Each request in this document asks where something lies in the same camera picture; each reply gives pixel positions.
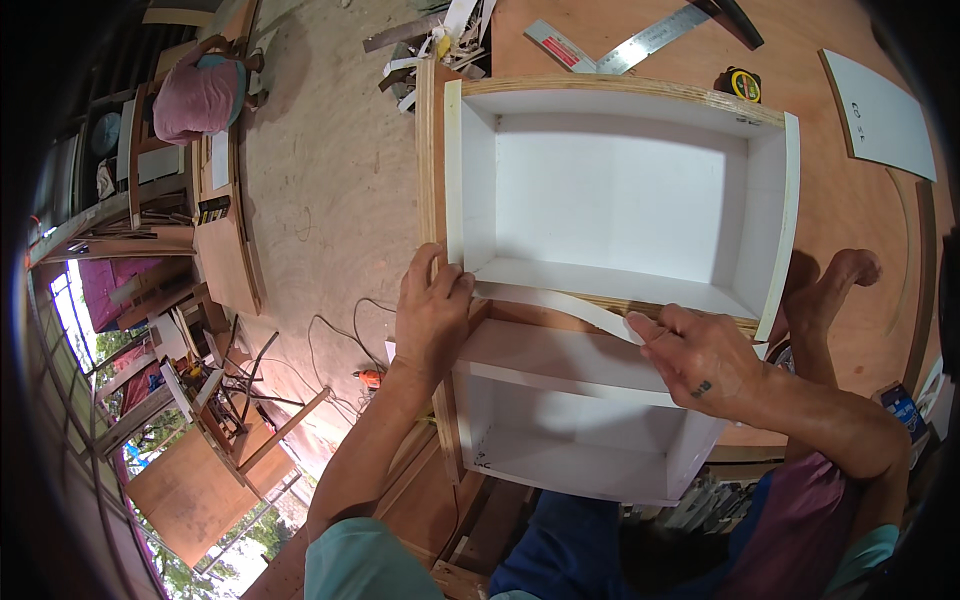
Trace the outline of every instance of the wooden workbench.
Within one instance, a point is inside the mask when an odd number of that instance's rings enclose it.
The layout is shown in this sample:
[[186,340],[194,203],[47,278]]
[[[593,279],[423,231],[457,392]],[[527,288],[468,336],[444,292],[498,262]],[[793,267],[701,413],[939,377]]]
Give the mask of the wooden workbench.
[[[830,349],[840,387],[869,396],[902,379],[910,353],[920,286],[919,214],[915,182],[896,171],[910,212],[914,261],[907,269],[907,229],[900,196],[879,164],[847,157],[840,116],[817,56],[828,48],[861,62],[908,89],[874,40],[867,14],[853,0],[772,3],[740,0],[766,43],[751,52],[715,21],[708,21],[658,50],[627,75],[713,88],[717,76],[735,65],[757,73],[763,104],[800,119],[801,184],[795,248],[814,256],[823,269],[842,248],[868,248],[883,265],[881,281],[854,288],[830,330]],[[684,0],[499,0],[492,17],[492,76],[563,73],[564,69],[523,35],[543,19],[595,60],[633,34],[684,5]],[[953,223],[947,168],[934,142],[939,182],[934,183],[937,256],[940,236]],[[906,303],[891,333],[904,277]],[[921,380],[940,355],[936,326],[926,344]],[[776,445],[784,437],[750,427],[729,427],[720,444]]]

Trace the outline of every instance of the teal shorts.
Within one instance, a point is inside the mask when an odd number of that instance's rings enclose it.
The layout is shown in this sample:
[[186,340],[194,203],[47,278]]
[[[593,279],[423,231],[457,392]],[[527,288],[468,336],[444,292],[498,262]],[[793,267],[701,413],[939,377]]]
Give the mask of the teal shorts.
[[[197,61],[197,68],[209,68],[211,66],[216,66],[225,60],[227,59],[215,54],[204,54],[200,60]],[[233,109],[230,111],[230,118],[227,120],[227,127],[233,125],[233,122],[237,120],[238,116],[240,116],[240,110],[243,108],[243,99],[244,96],[247,95],[247,67],[245,67],[243,62],[239,60],[234,60],[233,64],[235,64],[237,67],[237,93],[233,97]]]

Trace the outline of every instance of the pink shirt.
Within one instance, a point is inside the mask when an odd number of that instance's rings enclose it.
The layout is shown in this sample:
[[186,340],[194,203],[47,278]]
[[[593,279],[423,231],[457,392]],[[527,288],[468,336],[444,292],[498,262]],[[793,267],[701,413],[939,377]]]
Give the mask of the pink shirt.
[[192,132],[221,132],[237,94],[237,67],[224,60],[198,69],[204,55],[196,47],[167,74],[154,102],[154,130],[165,142],[186,146]]

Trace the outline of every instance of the yellow and black tape measure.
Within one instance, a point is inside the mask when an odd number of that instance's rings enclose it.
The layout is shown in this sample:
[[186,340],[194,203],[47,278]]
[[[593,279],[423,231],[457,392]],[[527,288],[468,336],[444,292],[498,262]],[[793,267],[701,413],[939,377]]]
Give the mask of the yellow and black tape measure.
[[720,74],[714,89],[739,96],[748,102],[760,102],[760,76],[735,66]]

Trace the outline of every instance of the blue fabric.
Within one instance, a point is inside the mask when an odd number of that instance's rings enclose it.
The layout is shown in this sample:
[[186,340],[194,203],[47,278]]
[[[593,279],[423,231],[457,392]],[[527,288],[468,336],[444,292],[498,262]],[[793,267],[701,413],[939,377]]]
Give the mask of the blue fabric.
[[423,565],[383,521],[334,523],[306,549],[304,600],[444,600]]
[[620,571],[619,505],[543,492],[529,527],[490,579],[490,594],[524,590],[549,600],[710,598],[746,547],[770,491],[760,479],[747,516],[729,538],[729,557],[712,571],[658,595],[636,593]]
[[886,561],[894,554],[900,529],[896,525],[880,525],[874,531],[860,538],[844,553],[837,572],[827,584],[826,593],[845,586],[875,566]]
[[[219,55],[215,54],[204,54],[200,60],[197,61],[198,69],[205,69],[211,66],[216,66],[221,62],[228,60]],[[233,122],[237,120],[237,117],[240,116],[240,111],[243,109],[243,99],[247,95],[247,67],[243,65],[243,62],[239,60],[234,60],[233,64],[237,67],[237,93],[233,97],[233,108],[230,110],[230,118],[227,120],[227,127],[233,125]]]

